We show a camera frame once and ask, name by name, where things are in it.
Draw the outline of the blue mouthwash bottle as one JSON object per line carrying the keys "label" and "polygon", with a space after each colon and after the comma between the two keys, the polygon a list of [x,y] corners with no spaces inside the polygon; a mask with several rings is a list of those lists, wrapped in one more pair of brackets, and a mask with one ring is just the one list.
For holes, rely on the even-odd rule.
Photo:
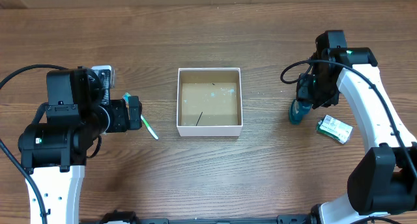
{"label": "blue mouthwash bottle", "polygon": [[307,115],[312,105],[307,102],[293,100],[289,108],[289,120],[292,124],[300,124],[305,115]]}

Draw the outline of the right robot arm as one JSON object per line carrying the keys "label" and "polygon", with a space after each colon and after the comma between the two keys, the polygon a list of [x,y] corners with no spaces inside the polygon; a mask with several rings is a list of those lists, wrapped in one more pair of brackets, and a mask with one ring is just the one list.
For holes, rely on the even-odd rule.
{"label": "right robot arm", "polygon": [[309,223],[365,223],[416,210],[416,138],[402,123],[384,90],[369,48],[349,48],[343,31],[315,40],[309,69],[296,80],[290,121],[310,109],[336,105],[344,95],[362,135],[365,156],[350,174],[347,192],[314,206]]}

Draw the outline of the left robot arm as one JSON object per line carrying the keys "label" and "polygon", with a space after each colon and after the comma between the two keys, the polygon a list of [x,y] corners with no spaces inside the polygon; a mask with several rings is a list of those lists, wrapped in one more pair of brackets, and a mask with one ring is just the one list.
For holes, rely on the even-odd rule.
{"label": "left robot arm", "polygon": [[31,223],[78,223],[87,151],[104,133],[142,127],[137,96],[110,98],[113,78],[109,65],[48,72],[48,102],[18,140]]}

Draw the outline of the green white toothbrush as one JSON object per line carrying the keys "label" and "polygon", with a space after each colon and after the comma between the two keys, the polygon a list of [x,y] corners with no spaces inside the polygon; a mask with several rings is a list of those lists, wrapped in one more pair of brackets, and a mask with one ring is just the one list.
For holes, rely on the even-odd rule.
{"label": "green white toothbrush", "polygon": [[[128,98],[131,97],[131,95],[126,92],[123,95],[123,99],[126,100],[128,102]],[[146,129],[148,130],[148,132],[153,136],[153,138],[155,140],[159,140],[159,137],[157,136],[157,134],[155,133],[155,131],[153,130],[153,128],[151,127],[151,125],[147,122],[147,120],[145,119],[145,117],[143,115],[141,115],[141,120],[144,123]]]}

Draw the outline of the green white soap packet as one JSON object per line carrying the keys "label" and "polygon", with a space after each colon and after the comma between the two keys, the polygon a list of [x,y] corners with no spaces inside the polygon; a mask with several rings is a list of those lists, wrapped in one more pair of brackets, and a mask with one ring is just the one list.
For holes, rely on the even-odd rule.
{"label": "green white soap packet", "polygon": [[317,123],[316,130],[341,144],[345,144],[350,139],[353,127],[330,115],[326,115]]}

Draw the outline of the black stick in box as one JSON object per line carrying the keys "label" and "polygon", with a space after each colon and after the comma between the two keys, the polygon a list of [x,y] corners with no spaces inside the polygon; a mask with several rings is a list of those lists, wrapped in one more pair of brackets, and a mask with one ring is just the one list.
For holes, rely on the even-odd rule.
{"label": "black stick in box", "polygon": [[198,118],[198,120],[197,120],[197,122],[196,122],[195,126],[198,126],[199,121],[200,121],[200,119],[201,119],[201,117],[202,117],[202,114],[203,114],[203,111],[200,113],[199,118]]}

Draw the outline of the white cardboard box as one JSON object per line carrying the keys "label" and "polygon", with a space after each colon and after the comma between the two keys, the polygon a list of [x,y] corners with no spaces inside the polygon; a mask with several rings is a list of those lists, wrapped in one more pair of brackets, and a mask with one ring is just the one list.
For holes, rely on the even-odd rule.
{"label": "white cardboard box", "polygon": [[240,69],[180,68],[176,127],[182,137],[238,137],[243,127]]}

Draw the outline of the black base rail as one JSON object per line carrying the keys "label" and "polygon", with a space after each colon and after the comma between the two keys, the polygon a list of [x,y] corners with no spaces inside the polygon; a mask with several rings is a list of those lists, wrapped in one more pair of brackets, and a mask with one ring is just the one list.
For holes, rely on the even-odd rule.
{"label": "black base rail", "polygon": [[284,214],[277,217],[247,217],[223,219],[168,219],[148,218],[140,219],[135,212],[119,212],[114,210],[107,213],[101,220],[81,221],[81,224],[312,224],[319,223],[310,214]]}

